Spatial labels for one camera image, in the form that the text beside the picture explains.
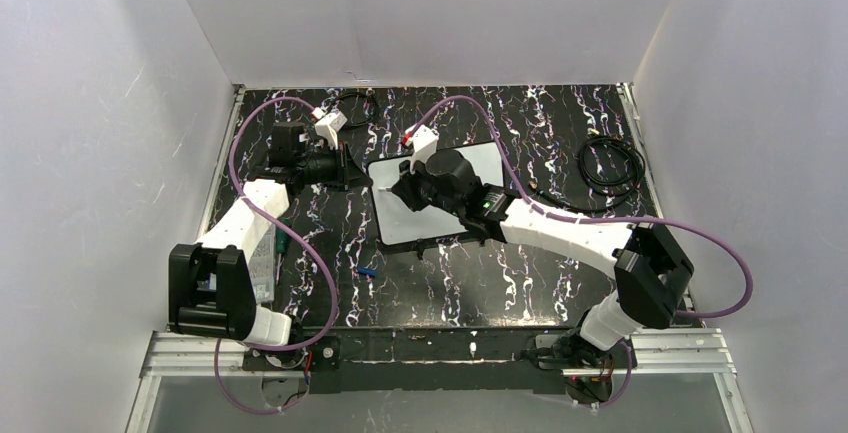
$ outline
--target coiled black cable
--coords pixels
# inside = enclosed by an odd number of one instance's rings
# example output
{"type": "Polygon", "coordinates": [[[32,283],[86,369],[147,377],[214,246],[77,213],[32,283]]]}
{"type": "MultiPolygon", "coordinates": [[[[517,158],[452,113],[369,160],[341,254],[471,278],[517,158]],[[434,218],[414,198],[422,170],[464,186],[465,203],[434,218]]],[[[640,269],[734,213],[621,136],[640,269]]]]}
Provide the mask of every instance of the coiled black cable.
{"type": "Polygon", "coordinates": [[[580,177],[593,192],[606,198],[616,198],[611,205],[602,208],[589,208],[573,205],[564,201],[550,192],[540,189],[535,181],[527,183],[530,190],[548,203],[578,213],[603,213],[608,209],[615,208],[637,191],[639,182],[645,177],[645,158],[630,143],[611,136],[593,136],[586,140],[577,151],[577,167],[580,177]],[[627,172],[613,179],[604,179],[592,172],[587,162],[587,157],[592,156],[593,148],[607,148],[620,154],[629,165],[627,172]]]}
{"type": "Polygon", "coordinates": [[[348,118],[350,120],[346,125],[342,127],[342,130],[352,130],[354,128],[359,128],[370,123],[374,123],[377,120],[377,113],[380,111],[380,105],[377,103],[377,99],[374,98],[374,94],[369,90],[368,93],[362,93],[361,91],[350,91],[339,95],[338,98],[333,100],[333,108],[338,108],[342,101],[350,99],[350,98],[362,98],[365,100],[365,104],[362,109],[365,111],[365,119],[363,121],[352,121],[352,115],[348,118]]]}

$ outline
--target small blue marker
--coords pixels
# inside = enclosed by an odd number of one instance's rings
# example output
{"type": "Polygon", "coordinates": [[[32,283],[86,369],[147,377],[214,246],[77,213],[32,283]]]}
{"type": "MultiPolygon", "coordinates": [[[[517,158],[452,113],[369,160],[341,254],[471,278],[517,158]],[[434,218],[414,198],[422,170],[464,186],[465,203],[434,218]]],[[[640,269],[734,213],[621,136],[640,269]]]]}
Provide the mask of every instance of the small blue marker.
{"type": "Polygon", "coordinates": [[[365,268],[364,266],[357,266],[356,272],[360,275],[370,276],[371,278],[377,276],[376,271],[372,270],[371,268],[365,268]]]}

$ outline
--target white backdrop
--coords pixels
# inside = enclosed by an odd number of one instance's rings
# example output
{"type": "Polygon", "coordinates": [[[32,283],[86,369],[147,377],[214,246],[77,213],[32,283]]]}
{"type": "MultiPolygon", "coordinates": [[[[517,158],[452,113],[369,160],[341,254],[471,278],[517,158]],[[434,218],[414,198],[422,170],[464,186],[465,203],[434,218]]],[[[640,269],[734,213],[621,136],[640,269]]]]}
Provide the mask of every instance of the white backdrop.
{"type": "Polygon", "coordinates": [[[123,431],[232,88],[185,0],[0,0],[0,431],[123,431]]]}
{"type": "MultiPolygon", "coordinates": [[[[636,77],[664,213],[739,247],[754,296],[724,330],[757,431],[844,431],[848,3],[674,0],[636,77]]],[[[742,294],[680,234],[702,309],[742,294]]]]}
{"type": "Polygon", "coordinates": [[[188,0],[251,87],[615,83],[670,0],[188,0]]]}

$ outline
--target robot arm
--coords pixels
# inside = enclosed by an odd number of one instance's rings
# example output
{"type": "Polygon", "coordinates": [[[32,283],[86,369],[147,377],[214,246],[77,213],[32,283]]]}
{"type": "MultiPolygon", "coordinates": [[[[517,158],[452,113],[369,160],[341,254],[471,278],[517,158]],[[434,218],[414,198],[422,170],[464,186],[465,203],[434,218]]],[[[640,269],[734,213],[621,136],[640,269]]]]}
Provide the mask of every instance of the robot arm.
{"type": "MultiPolygon", "coordinates": [[[[456,150],[436,150],[435,140],[415,143],[424,129],[411,139],[416,150],[424,143],[427,153],[413,154],[411,161],[403,162],[391,188],[407,207],[419,211],[435,206],[456,216],[481,240],[553,251],[616,280],[616,291],[584,315],[566,350],[589,349],[598,356],[643,327],[662,329],[671,324],[694,268],[666,227],[587,225],[548,218],[531,209],[517,192],[482,184],[456,150]]],[[[425,131],[422,138],[432,137],[425,131]]]]}
{"type": "MultiPolygon", "coordinates": [[[[344,191],[370,184],[335,135],[344,116],[316,118],[316,132],[324,139],[320,145],[310,144],[302,123],[274,125],[267,162],[244,186],[245,196],[274,217],[285,213],[290,197],[307,185],[344,191]]],[[[247,267],[270,226],[239,198],[194,244],[174,247],[168,261],[171,331],[269,346],[289,342],[291,317],[256,304],[247,267]],[[203,286],[213,274],[214,290],[203,286]]]]}

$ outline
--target black and white patterned surface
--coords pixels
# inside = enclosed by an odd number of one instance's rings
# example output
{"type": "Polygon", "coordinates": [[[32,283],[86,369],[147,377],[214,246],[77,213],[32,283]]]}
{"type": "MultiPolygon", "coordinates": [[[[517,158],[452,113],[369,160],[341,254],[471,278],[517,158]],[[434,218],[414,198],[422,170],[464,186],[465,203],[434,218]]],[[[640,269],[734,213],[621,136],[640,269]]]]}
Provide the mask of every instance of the black and white patterned surface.
{"type": "MultiPolygon", "coordinates": [[[[326,107],[338,92],[248,91],[238,126],[256,106],[272,97],[297,96],[326,107]]],[[[593,131],[631,137],[614,85],[379,88],[374,92],[381,109],[378,121],[341,134],[363,167],[376,159],[404,154],[400,147],[404,130],[439,100],[464,94],[477,99],[494,118],[522,181],[536,180],[544,188],[562,192],[572,203],[597,207],[605,198],[593,196],[580,180],[574,155],[593,131]]],[[[341,109],[348,117],[362,118],[362,100],[346,100],[341,109]]],[[[283,103],[258,116],[239,145],[236,159],[242,180],[250,167],[263,161],[273,123],[305,119],[307,113],[305,107],[283,103]]],[[[440,147],[491,140],[483,120],[464,102],[442,109],[434,125],[440,147]]],[[[625,168],[606,152],[596,152],[596,157],[604,171],[625,168]]],[[[234,198],[225,169],[213,224],[234,198]]],[[[643,184],[638,194],[608,215],[653,213],[643,184]]],[[[381,251],[366,189],[328,193],[319,187],[307,188],[287,216],[336,277],[340,298],[337,326],[573,326],[614,287],[600,272],[569,258],[493,241],[481,246],[446,240],[427,250],[423,261],[415,253],[381,251]],[[357,274],[357,266],[376,270],[376,277],[357,274]]],[[[307,326],[323,325],[329,312],[329,292],[308,255],[292,242],[277,267],[280,280],[275,309],[303,318],[307,326]]]]}

